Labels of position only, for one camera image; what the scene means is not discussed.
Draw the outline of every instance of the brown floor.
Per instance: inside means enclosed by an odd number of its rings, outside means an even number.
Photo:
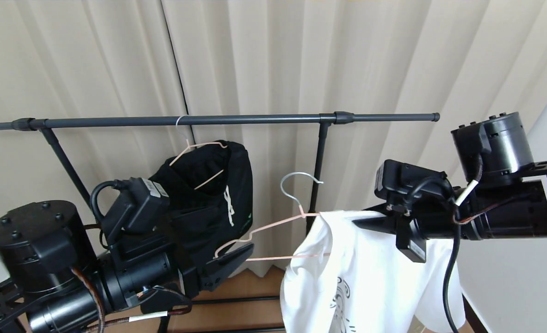
[[[225,299],[238,297],[274,296],[280,294],[280,283],[284,272],[279,268],[269,270],[264,278],[258,278],[250,271],[244,271],[234,278],[226,280],[216,291],[202,292],[196,300]],[[140,314],[133,308],[119,314],[109,314],[108,320],[123,316]],[[159,319],[136,321],[123,325],[107,327],[105,333],[155,333]],[[227,329],[246,329],[252,327],[282,327],[280,302],[257,301],[212,305],[195,305],[193,311],[183,316],[174,316],[170,320],[170,333],[193,333]],[[424,330],[416,320],[411,324],[409,333],[431,333]],[[460,333],[473,333],[465,324]]]

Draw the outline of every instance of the metal hook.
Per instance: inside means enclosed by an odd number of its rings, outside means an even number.
[[[288,192],[286,192],[284,190],[284,181],[286,179],[288,179],[289,177],[292,177],[293,175],[305,175],[305,176],[309,176],[310,179],[312,179],[312,181],[314,181],[315,183],[318,183],[318,184],[322,184],[323,182],[316,179],[315,177],[313,177],[310,173],[303,173],[301,171],[296,171],[295,173],[288,173],[287,175],[285,175],[282,180],[280,181],[280,190],[282,190],[282,193],[284,194],[284,196],[287,196],[288,198],[290,199],[293,199],[294,201],[296,201],[298,203],[298,205],[300,207],[302,207],[302,205],[300,204],[300,201],[295,197],[295,196],[291,196]]]
[[[174,129],[177,131],[177,133],[185,138],[185,141],[189,145],[189,138],[187,137],[187,135],[185,135],[185,133],[183,133],[182,131],[179,131],[179,120],[181,120],[181,118],[183,118],[184,116],[188,116],[188,114],[183,114],[183,116],[179,116],[179,118],[177,118],[177,121],[174,123]]]

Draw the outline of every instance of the dark baseboard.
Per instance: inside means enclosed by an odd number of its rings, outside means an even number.
[[[469,305],[469,302],[466,300],[465,297],[462,298],[462,304],[465,308],[465,317],[466,321],[469,323],[471,328],[473,329],[474,333],[487,333],[487,329],[479,320],[479,317],[473,310],[473,308]]]

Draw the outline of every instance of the pink hanger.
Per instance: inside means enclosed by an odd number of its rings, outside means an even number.
[[[228,147],[228,146],[223,145],[221,142],[206,142],[206,143],[198,143],[197,145],[189,145],[189,139],[187,139],[187,136],[179,131],[179,120],[181,120],[181,118],[183,118],[184,116],[187,116],[187,115],[183,114],[183,116],[180,116],[179,118],[177,118],[177,121],[174,123],[174,129],[177,130],[177,132],[180,135],[183,135],[183,137],[185,138],[185,142],[187,143],[187,147],[180,154],[178,154],[177,157],[174,158],[174,160],[172,160],[168,164],[168,166],[171,167],[179,158],[181,158],[181,156],[183,156],[183,154],[187,153],[187,151],[191,150],[191,148],[193,148],[193,147],[201,147],[201,146],[205,146],[205,145],[220,145],[223,149]],[[216,178],[218,175],[220,175],[223,172],[224,172],[224,169],[220,170],[219,172],[216,173],[216,175],[213,175],[212,177],[210,177],[210,179],[204,181],[203,183],[201,183],[197,187],[195,187],[194,190],[197,190],[198,188],[208,184],[210,182],[210,180]]]
[[[275,226],[279,226],[279,225],[283,225],[284,223],[287,223],[287,222],[291,222],[291,221],[294,221],[294,220],[297,220],[297,219],[300,219],[300,218],[305,218],[307,216],[319,216],[320,214],[319,213],[305,213],[304,209],[303,209],[303,205],[300,204],[300,201],[294,197],[294,196],[291,196],[290,194],[288,194],[288,192],[286,192],[284,190],[284,181],[286,179],[288,179],[289,177],[293,176],[293,175],[307,175],[309,176],[313,181],[315,181],[316,183],[319,183],[319,184],[322,184],[323,182],[322,181],[319,181],[318,179],[316,179],[315,177],[312,177],[312,175],[310,175],[309,173],[302,173],[302,172],[296,172],[296,173],[289,173],[287,174],[286,176],[284,176],[282,178],[282,180],[280,181],[280,189],[282,190],[282,193],[284,193],[285,196],[295,200],[297,203],[298,203],[298,209],[300,210],[300,214],[299,215],[296,215],[296,216],[293,216],[293,217],[289,217],[288,219],[284,219],[282,221],[277,221],[277,222],[273,222],[269,225],[266,225],[266,226],[262,226],[261,228],[257,228],[255,230],[253,230],[252,232],[249,232],[249,238],[247,238],[246,240],[241,240],[241,239],[238,239],[238,240],[231,240],[229,242],[226,242],[225,244],[223,244],[221,247],[219,247],[218,249],[216,249],[216,253],[214,253],[214,258],[218,258],[218,253],[220,251],[222,251],[225,247],[231,245],[231,244],[234,244],[236,242],[242,242],[242,243],[246,243],[246,242],[250,242],[252,239],[253,239],[253,234],[255,234],[256,232],[259,232],[259,231],[262,231],[262,230],[265,230],[265,229],[269,229],[269,228],[273,228]],[[283,257],[265,257],[265,258],[249,258],[247,259],[246,261],[264,261],[264,260],[278,260],[278,259],[294,259],[294,258],[307,258],[307,257],[317,257],[318,254],[307,254],[307,255],[287,255],[287,256],[283,256]]]

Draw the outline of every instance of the beige curtain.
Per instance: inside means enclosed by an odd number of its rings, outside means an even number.
[[[546,103],[547,0],[0,2],[0,122],[441,113],[438,123],[332,126],[320,210],[378,203],[373,176],[386,158],[445,170],[462,184],[450,130],[514,111],[530,129]],[[293,171],[312,173],[317,130],[194,126],[193,134],[246,146],[257,227],[297,212],[278,184]],[[56,132],[89,189],[147,177],[184,146],[164,127]],[[286,188],[307,207],[310,185],[297,176]],[[91,221],[41,135],[0,132],[0,215],[49,198],[76,203]],[[304,221],[262,233],[255,255],[288,255],[304,234]],[[263,274],[269,264],[251,268]]]

